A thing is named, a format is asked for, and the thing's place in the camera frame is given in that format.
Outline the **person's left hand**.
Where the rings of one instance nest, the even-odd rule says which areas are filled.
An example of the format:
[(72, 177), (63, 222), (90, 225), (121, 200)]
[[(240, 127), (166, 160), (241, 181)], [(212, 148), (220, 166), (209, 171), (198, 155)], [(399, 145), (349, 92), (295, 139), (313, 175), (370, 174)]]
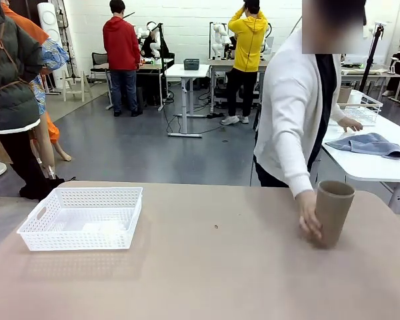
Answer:
[(354, 132), (363, 130), (363, 125), (360, 122), (349, 117), (342, 118), (337, 124), (343, 128), (344, 132), (348, 132), (348, 129)]

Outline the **person's right hand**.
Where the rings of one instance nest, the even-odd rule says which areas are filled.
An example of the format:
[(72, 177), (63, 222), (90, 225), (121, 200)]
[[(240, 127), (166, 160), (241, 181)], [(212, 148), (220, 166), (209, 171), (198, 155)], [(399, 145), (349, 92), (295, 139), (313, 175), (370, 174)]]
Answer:
[(316, 217), (317, 195), (313, 190), (303, 191), (295, 197), (299, 208), (299, 225), (308, 240), (322, 240), (322, 224)]

